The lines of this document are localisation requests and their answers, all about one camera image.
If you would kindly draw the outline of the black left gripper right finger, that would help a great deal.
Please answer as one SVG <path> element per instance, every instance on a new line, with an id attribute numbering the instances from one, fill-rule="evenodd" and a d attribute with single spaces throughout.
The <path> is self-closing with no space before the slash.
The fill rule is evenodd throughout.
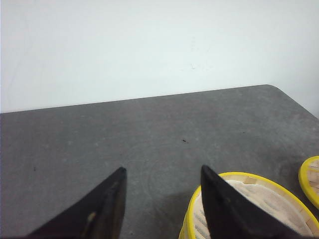
<path id="1" fill-rule="evenodd" d="M 207 165 L 201 192 L 213 239 L 298 239 L 299 234 L 242 196 Z"/>

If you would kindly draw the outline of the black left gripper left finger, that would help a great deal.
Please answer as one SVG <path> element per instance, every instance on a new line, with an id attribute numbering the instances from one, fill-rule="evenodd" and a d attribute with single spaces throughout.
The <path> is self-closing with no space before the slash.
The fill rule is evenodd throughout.
<path id="1" fill-rule="evenodd" d="M 27 239 L 118 239 L 125 214 L 127 171 L 118 168 L 77 203 Z"/>

